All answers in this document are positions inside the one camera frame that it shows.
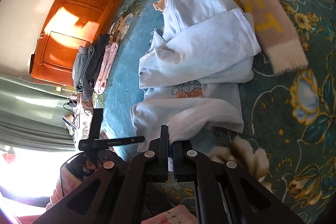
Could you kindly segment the person's left hand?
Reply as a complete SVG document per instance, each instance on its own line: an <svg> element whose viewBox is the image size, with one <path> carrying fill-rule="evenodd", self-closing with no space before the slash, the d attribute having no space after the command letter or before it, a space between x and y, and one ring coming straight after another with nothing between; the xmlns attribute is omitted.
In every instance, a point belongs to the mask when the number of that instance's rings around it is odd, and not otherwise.
<svg viewBox="0 0 336 224"><path fill-rule="evenodd" d="M89 159L86 159L86 164L85 166L89 169L89 170L96 170L98 169L98 165L91 162Z"/></svg>

